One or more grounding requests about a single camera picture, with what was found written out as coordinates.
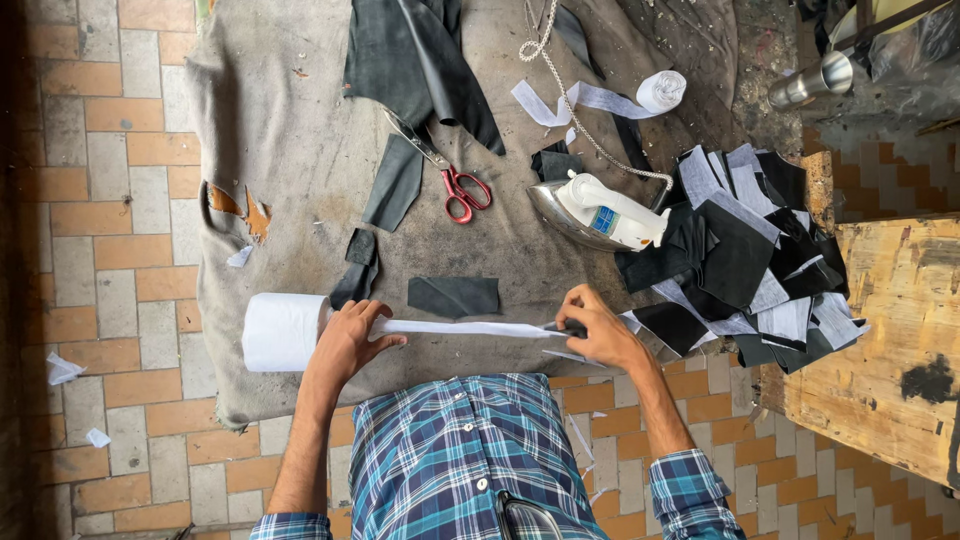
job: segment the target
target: stainless steel cup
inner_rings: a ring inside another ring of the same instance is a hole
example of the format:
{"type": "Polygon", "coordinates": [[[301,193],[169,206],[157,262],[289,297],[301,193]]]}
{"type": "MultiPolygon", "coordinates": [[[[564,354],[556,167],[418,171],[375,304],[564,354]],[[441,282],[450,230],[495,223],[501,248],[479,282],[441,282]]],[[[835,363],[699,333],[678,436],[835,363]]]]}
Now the stainless steel cup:
{"type": "Polygon", "coordinates": [[[773,83],[767,90],[767,103],[785,111],[805,105],[811,98],[842,94],[853,82],[853,66],[843,53],[830,51],[817,63],[773,83]]]}

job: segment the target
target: plaid shirt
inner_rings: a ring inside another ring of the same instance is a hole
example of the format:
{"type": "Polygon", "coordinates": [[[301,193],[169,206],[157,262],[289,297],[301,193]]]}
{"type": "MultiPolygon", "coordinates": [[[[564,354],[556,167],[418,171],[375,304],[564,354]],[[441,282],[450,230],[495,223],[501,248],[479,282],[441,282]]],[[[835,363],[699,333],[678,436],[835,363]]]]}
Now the plaid shirt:
{"type": "MultiPolygon", "coordinates": [[[[548,511],[564,538],[608,538],[543,375],[429,382],[360,404],[353,422],[353,538],[498,539],[502,490],[548,511]]],[[[730,490],[703,452],[657,460],[650,480],[664,538],[744,538],[724,499],[730,490]]],[[[318,514],[267,515],[251,535],[328,538],[318,514]]]]}

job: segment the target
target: brick-patterned floor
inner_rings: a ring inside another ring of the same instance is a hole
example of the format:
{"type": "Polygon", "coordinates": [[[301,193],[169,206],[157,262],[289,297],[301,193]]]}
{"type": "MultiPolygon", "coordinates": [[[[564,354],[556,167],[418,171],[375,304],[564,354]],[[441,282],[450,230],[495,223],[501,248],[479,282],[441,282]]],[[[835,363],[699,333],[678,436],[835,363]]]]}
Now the brick-patterned floor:
{"type": "Polygon", "coordinates": [[[809,155],[830,150],[833,154],[833,199],[838,222],[909,217],[960,210],[960,165],[956,161],[957,145],[950,142],[949,135],[925,135],[922,141],[908,141],[904,153],[909,156],[902,156],[898,142],[889,139],[913,138],[912,132],[868,135],[840,149],[825,145],[820,132],[806,127],[804,152],[809,155]]]}
{"type": "MultiPolygon", "coordinates": [[[[193,521],[197,539],[246,538],[270,499],[290,418],[239,435],[215,421],[216,382],[194,299],[200,148],[183,99],[182,59],[195,40],[192,0],[30,5],[36,102],[17,111],[17,181],[32,272],[30,345],[22,355],[26,424],[44,486],[37,522],[47,528],[37,537],[193,521]],[[86,372],[48,386],[51,351],[86,372]],[[89,446],[91,428],[113,442],[89,446]]],[[[933,483],[779,416],[747,422],[750,373],[726,356],[665,369],[694,439],[735,491],[730,504],[748,536],[957,538],[960,508],[933,483]]],[[[554,379],[552,386],[596,458],[570,430],[588,491],[606,490],[594,504],[601,526],[614,540],[656,536],[645,473],[650,450],[630,382],[554,379]],[[607,416],[593,418],[595,411],[607,416]]],[[[349,535],[348,414],[338,410],[330,435],[337,538],[349,535]]]]}

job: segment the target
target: red scissors handle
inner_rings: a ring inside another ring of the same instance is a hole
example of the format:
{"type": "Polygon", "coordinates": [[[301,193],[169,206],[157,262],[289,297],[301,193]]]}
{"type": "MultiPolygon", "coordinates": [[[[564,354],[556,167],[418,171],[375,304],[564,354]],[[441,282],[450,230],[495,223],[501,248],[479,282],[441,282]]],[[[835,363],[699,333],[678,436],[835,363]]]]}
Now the red scissors handle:
{"type": "Polygon", "coordinates": [[[460,224],[469,223],[470,219],[473,219],[473,210],[471,207],[482,210],[488,207],[492,202],[490,187],[477,180],[475,176],[467,173],[458,173],[457,169],[453,168],[453,165],[450,165],[449,169],[445,169],[440,172],[444,176],[444,184],[446,185],[446,192],[448,194],[446,201],[444,201],[444,210],[446,211],[446,215],[453,221],[460,224]],[[487,202],[480,204],[473,197],[473,195],[470,195],[469,192],[466,191],[462,185],[460,185],[460,179],[462,178],[469,178],[473,180],[475,184],[480,186],[480,189],[483,190],[484,195],[487,197],[487,202]],[[464,215],[460,217],[453,215],[453,213],[450,211],[451,201],[464,208],[464,215]]]}

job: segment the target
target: person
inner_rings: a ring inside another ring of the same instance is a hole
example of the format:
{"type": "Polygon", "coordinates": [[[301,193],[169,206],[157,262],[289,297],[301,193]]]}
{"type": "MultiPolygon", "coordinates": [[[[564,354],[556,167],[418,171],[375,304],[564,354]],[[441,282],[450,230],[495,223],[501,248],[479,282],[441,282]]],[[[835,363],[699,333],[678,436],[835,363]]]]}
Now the person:
{"type": "MultiPolygon", "coordinates": [[[[368,336],[377,301],[333,314],[300,384],[267,515],[251,540],[331,538],[326,441],[341,389],[403,335],[368,336]]],[[[743,539],[730,489],[686,430],[662,370],[588,285],[570,290],[557,326],[576,319],[577,353],[623,369],[646,421],[653,508],[663,538],[743,539]]],[[[590,510],[557,403],[542,374],[454,377],[365,401],[353,410],[352,538],[608,538],[590,510]]],[[[643,536],[638,530],[634,536],[643,536]]]]}

